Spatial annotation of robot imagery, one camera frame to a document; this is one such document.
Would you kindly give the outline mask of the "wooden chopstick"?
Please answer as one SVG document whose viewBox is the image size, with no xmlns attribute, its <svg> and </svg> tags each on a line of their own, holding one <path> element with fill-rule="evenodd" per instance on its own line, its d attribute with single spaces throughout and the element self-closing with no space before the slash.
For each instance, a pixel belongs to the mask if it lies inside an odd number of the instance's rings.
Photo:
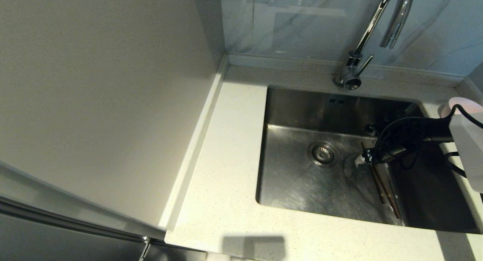
<svg viewBox="0 0 483 261">
<path fill-rule="evenodd" d="M 399 205 L 397 203 L 395 191 L 394 191 L 393 186 L 391 184 L 391 176 L 389 175 L 389 171 L 386 168 L 386 165 L 378 164 L 378 165 L 375 166 L 375 170 L 376 170 L 377 175 L 379 175 L 378 177 L 381 181 L 383 190 L 385 192 L 386 197 L 388 198 L 389 203 L 391 204 L 391 207 L 394 210 L 395 216 L 399 220 L 402 220 L 402 215 L 401 215 Z"/>
<path fill-rule="evenodd" d="M 369 169 L 370 169 L 371 174 L 373 176 L 373 180 L 374 180 L 374 183 L 376 185 L 376 189 L 377 189 L 377 192 L 378 192 L 380 202 L 382 204 L 389 204 L 389 200 L 387 198 L 387 195 L 385 194 L 385 190 L 383 189 L 383 185 L 381 183 L 381 179 L 380 179 L 377 171 L 373 168 L 373 166 L 371 165 L 371 162 L 369 162 L 368 159 L 366 161 L 368 162 L 367 164 L 369 165 Z"/>
</svg>

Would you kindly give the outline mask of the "pink plastic bowl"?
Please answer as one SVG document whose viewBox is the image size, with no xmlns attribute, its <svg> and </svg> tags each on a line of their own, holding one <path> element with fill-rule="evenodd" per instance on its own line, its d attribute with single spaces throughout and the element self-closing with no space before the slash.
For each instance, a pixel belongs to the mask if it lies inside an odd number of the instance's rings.
<svg viewBox="0 0 483 261">
<path fill-rule="evenodd" d="M 479 105 L 473 100 L 466 99 L 464 97 L 452 97 L 449 99 L 445 107 L 445 112 L 442 112 L 442 118 L 447 117 L 452 111 L 454 105 L 456 104 L 461 105 L 462 108 L 464 108 L 464 110 L 468 114 L 474 114 L 474 113 L 480 113 L 480 112 L 483 113 L 483 106 Z"/>
</svg>

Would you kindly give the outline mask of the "chrome gooseneck faucet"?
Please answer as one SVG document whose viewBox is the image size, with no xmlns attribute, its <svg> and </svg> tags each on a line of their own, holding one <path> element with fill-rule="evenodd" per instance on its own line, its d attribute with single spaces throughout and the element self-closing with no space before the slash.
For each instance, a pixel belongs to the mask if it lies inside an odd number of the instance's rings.
<svg viewBox="0 0 483 261">
<path fill-rule="evenodd" d="M 360 75 L 373 59 L 373 55 L 360 66 L 359 63 L 363 58 L 363 50 L 369 41 L 369 38 L 375 31 L 378 22 L 381 19 L 390 0 L 378 0 L 376 8 L 369 19 L 366 29 L 362 33 L 360 41 L 354 50 L 349 51 L 348 59 L 340 72 L 333 78 L 333 84 L 337 87 L 347 89 L 349 91 L 358 89 L 361 86 Z M 397 0 L 391 20 L 380 42 L 381 48 L 394 48 L 398 37 L 400 36 L 409 12 L 412 8 L 413 0 Z"/>
</svg>

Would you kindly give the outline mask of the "metal sink drain strainer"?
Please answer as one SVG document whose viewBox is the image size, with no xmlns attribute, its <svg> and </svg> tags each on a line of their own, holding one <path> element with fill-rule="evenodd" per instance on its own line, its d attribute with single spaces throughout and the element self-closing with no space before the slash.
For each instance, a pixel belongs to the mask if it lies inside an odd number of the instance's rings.
<svg viewBox="0 0 483 261">
<path fill-rule="evenodd" d="M 318 167 L 331 168 L 337 165 L 339 153 L 329 142 L 313 142 L 307 148 L 310 161 Z"/>
</svg>

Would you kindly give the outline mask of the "stainless steel sink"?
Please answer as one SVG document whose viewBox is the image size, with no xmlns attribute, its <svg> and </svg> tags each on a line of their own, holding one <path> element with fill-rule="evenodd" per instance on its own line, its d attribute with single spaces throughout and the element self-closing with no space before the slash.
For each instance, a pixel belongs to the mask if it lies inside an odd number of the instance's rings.
<svg viewBox="0 0 483 261">
<path fill-rule="evenodd" d="M 367 125 L 379 127 L 405 117 L 423 117 L 418 103 L 269 88 L 256 201 L 373 223 L 482 233 L 483 224 L 476 222 L 439 144 L 424 144 L 418 154 L 383 164 L 402 220 L 390 203 L 381 203 L 369 165 L 355 166 L 363 149 L 376 143 L 376 133 Z M 312 163 L 307 148 L 313 142 L 335 146 L 337 165 Z"/>
</svg>

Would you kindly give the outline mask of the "grey tall cabinet door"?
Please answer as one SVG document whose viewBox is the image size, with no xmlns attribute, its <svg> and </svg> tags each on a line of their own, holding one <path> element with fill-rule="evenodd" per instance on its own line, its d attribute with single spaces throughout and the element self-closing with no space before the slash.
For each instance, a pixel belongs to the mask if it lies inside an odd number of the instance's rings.
<svg viewBox="0 0 483 261">
<path fill-rule="evenodd" d="M 138 261 L 143 236 L 0 197 L 0 261 Z M 206 261 L 205 251 L 152 239 L 145 261 Z"/>
</svg>

